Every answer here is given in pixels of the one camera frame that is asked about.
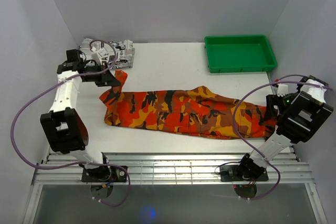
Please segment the orange camouflage trousers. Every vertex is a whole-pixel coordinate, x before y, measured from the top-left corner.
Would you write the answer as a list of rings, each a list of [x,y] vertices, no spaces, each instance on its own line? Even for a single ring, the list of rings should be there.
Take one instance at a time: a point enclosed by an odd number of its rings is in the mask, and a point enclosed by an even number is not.
[[[266,107],[239,104],[205,86],[193,90],[123,92],[112,87],[100,96],[106,106],[104,122],[128,127],[208,137],[220,140],[268,138],[276,119],[263,120]]]

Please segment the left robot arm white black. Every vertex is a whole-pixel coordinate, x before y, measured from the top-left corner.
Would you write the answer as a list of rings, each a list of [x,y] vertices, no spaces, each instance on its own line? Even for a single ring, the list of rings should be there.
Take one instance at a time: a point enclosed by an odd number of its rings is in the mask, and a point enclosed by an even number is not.
[[[109,182],[112,170],[102,152],[88,150],[89,134],[76,111],[80,85],[93,82],[98,87],[117,87],[121,83],[110,72],[117,59],[116,51],[91,48],[90,59],[79,49],[66,52],[67,59],[57,68],[58,87],[48,113],[40,122],[51,149],[69,154],[79,161],[85,175],[100,182]]]

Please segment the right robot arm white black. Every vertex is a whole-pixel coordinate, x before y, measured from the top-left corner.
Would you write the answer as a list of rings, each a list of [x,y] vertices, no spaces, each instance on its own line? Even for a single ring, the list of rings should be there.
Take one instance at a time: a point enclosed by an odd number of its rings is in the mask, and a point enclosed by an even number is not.
[[[276,94],[266,97],[263,120],[275,118],[275,131],[261,147],[243,156],[236,168],[242,180],[257,180],[274,157],[291,145],[310,140],[333,112],[324,98],[330,89],[328,83],[314,76],[302,76],[293,93],[289,92],[289,83],[284,78],[272,83]]]

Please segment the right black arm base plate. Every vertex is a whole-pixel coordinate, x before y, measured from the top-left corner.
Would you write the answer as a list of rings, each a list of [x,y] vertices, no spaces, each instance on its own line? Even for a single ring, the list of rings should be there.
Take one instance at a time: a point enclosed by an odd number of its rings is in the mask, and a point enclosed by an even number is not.
[[[222,182],[266,182],[269,180],[267,172],[261,174],[258,178],[252,178],[242,175],[238,172],[238,163],[225,163],[219,167],[219,175]]]

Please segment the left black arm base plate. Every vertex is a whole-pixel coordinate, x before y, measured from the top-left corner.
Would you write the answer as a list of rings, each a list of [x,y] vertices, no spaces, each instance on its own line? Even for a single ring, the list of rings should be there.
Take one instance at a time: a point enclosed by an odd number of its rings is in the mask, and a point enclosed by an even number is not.
[[[85,183],[126,182],[124,170],[110,166],[99,166],[92,169],[83,169],[81,181]]]

